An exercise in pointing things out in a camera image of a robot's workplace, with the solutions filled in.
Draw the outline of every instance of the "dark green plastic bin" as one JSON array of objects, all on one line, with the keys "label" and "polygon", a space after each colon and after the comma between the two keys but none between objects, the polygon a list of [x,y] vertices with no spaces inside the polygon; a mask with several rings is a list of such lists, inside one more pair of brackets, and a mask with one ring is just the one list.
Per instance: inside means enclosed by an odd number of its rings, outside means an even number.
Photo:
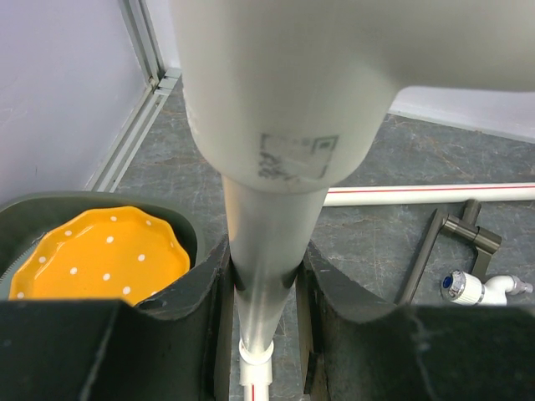
[{"label": "dark green plastic bin", "polygon": [[32,243],[88,209],[135,206],[167,221],[187,251],[191,268],[205,258],[205,242],[192,215],[176,205],[104,192],[47,192],[27,195],[0,207],[0,276]]}]

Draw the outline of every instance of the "faded label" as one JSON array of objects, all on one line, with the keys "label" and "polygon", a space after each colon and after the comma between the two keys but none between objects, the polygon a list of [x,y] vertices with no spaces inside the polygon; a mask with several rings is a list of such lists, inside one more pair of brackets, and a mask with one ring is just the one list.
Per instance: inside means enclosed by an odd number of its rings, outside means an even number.
[{"label": "faded label", "polygon": [[296,139],[262,134],[258,175],[272,180],[320,179],[337,142],[337,135]]}]

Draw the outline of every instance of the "metal bracket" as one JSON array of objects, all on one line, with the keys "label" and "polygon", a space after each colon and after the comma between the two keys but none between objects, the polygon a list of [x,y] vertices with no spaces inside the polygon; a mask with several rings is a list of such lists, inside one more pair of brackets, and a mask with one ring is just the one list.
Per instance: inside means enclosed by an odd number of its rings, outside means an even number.
[{"label": "metal bracket", "polygon": [[471,270],[471,274],[480,280],[485,279],[487,268],[491,262],[492,255],[502,244],[502,238],[489,230],[475,226],[477,217],[482,206],[478,200],[470,199],[465,204],[462,219],[450,214],[435,210],[431,225],[425,235],[425,239],[419,250],[418,257],[412,267],[405,282],[403,290],[398,299],[398,304],[411,303],[416,293],[416,288],[424,274],[425,265],[429,260],[436,238],[442,229],[449,231],[454,236],[458,236],[473,244],[477,251],[476,262]]}]

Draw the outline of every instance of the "pipe connector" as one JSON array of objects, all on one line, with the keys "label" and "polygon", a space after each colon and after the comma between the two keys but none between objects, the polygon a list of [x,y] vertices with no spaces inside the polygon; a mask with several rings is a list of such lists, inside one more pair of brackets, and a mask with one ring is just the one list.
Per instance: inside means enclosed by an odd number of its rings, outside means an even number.
[{"label": "pipe connector", "polygon": [[507,305],[511,295],[533,292],[533,285],[516,276],[495,276],[485,284],[471,274],[455,270],[441,285],[444,299],[460,305]]},{"label": "pipe connector", "polygon": [[273,381],[271,357],[273,341],[262,353],[250,353],[240,339],[240,385],[245,401],[268,401],[269,385]]}]

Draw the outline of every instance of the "white wall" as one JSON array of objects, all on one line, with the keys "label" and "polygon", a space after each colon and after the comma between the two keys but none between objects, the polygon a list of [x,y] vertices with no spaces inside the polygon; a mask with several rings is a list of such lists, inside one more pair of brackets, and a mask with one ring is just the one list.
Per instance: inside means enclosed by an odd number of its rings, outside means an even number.
[{"label": "white wall", "polygon": [[535,143],[535,93],[407,88],[390,112]]},{"label": "white wall", "polygon": [[83,189],[144,88],[117,0],[0,0],[0,202]]}]

